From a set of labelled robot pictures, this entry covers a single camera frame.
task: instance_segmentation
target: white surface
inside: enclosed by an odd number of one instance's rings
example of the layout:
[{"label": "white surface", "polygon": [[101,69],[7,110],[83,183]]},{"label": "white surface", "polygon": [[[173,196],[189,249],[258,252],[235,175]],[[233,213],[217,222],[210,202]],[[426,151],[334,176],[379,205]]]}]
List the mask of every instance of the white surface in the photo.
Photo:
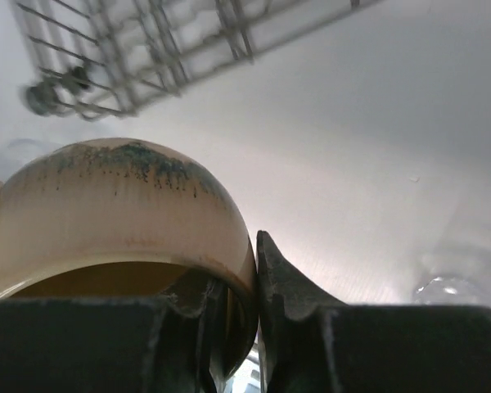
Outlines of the white surface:
[{"label": "white surface", "polygon": [[144,138],[210,169],[251,236],[341,300],[408,302],[445,273],[491,294],[491,0],[384,1],[137,119],[37,118],[17,98],[32,76],[0,2],[0,179]]}]

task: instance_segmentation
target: dish rack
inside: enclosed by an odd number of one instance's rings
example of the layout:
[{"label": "dish rack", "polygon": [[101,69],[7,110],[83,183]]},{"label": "dish rack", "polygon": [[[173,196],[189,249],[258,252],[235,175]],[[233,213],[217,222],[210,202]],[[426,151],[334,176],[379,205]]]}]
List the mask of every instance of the dish rack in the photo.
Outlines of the dish rack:
[{"label": "dish rack", "polygon": [[11,1],[37,74],[21,96],[36,115],[136,116],[376,1]]}]

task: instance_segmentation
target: metal wire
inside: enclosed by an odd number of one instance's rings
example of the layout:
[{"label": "metal wire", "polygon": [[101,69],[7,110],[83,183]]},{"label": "metal wire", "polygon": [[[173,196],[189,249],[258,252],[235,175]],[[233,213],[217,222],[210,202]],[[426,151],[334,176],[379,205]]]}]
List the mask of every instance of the metal wire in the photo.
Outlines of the metal wire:
[{"label": "metal wire", "polygon": [[[37,1],[42,2],[41,7],[37,7]],[[51,78],[57,81],[60,89],[71,90],[70,99],[51,95],[53,100],[57,99],[57,109],[53,113],[78,113],[83,119],[93,121],[106,115],[135,116],[160,99],[179,96],[196,83],[246,61],[252,62],[379,0],[343,0],[348,3],[347,7],[315,17],[304,27],[290,29],[265,44],[253,40],[257,27],[286,13],[296,14],[299,8],[313,0],[255,0],[260,9],[254,13],[250,8],[246,10],[253,0],[213,0],[212,11],[200,8],[200,2],[190,2],[191,13],[178,16],[172,12],[176,6],[186,5],[188,1],[192,0],[74,0],[81,7],[61,0],[16,0],[12,3],[40,79]],[[130,10],[115,18],[113,10],[117,4],[130,7]],[[63,16],[65,12],[78,18],[79,22],[70,23],[73,18]],[[217,25],[190,45],[179,42],[182,32],[192,27],[202,12],[214,13]],[[138,34],[140,38],[128,42],[127,37],[131,34]],[[215,55],[212,66],[199,69],[198,57],[213,56],[211,51],[219,50],[222,44],[227,44],[228,57],[220,59]],[[131,51],[135,47],[144,47],[148,57],[137,69],[131,69],[128,61],[132,60]],[[52,64],[51,52],[60,66]],[[88,77],[71,72],[77,67],[83,67],[81,70]],[[96,76],[89,75],[93,69],[105,75],[103,79],[107,81],[100,82]],[[153,75],[156,82],[150,80]],[[83,92],[70,89],[76,84],[88,88]]]}]

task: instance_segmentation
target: ceramic mug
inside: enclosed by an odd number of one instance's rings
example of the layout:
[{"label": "ceramic mug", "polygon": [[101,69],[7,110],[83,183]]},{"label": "ceramic mug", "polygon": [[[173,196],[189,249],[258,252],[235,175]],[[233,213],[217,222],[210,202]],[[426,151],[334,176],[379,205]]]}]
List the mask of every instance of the ceramic mug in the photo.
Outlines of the ceramic mug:
[{"label": "ceramic mug", "polygon": [[0,298],[146,296],[187,269],[230,288],[232,370],[255,338],[255,258],[207,169],[166,147],[107,138],[63,147],[0,183]]}]

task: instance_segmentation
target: beige mug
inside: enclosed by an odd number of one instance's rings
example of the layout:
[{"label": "beige mug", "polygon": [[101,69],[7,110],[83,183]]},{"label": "beige mug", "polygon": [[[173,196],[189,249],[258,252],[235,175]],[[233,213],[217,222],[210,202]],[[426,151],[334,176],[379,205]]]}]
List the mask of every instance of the beige mug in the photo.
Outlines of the beige mug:
[{"label": "beige mug", "polygon": [[63,147],[0,183],[0,298],[146,296],[188,269],[230,288],[233,370],[255,338],[255,258],[207,169],[166,147],[107,138]]}]

